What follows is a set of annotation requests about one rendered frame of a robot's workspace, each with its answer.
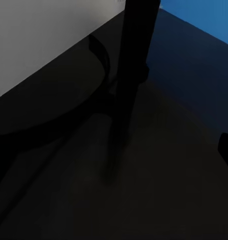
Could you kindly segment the monitor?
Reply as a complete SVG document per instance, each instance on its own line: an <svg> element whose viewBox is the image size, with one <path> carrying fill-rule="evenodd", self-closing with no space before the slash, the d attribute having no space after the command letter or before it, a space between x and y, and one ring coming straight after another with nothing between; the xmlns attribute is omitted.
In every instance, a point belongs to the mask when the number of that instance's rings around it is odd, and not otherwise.
<svg viewBox="0 0 228 240"><path fill-rule="evenodd" d="M15 131L18 142L61 128L99 102L120 115L130 115L139 84L149 76L146 60L160 4L161 0L0 0L0 97L86 36L107 65L106 76L92 96L53 120ZM122 11L116 94L110 94L105 91L110 56L91 33Z"/></svg>

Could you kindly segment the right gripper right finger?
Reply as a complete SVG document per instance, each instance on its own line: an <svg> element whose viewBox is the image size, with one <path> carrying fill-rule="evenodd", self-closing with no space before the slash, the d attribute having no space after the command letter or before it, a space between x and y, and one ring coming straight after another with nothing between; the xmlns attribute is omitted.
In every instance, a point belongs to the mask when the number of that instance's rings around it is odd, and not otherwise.
<svg viewBox="0 0 228 240"><path fill-rule="evenodd" d="M219 141L218 151L228 165L228 133L222 133Z"/></svg>

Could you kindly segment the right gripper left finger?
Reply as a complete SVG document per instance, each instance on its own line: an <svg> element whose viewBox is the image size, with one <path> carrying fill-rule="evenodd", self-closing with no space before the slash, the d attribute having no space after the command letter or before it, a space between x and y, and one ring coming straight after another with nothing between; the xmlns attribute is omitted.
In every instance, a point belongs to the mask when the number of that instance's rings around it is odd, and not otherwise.
<svg viewBox="0 0 228 240"><path fill-rule="evenodd" d="M0 135L0 183L19 153L16 134Z"/></svg>

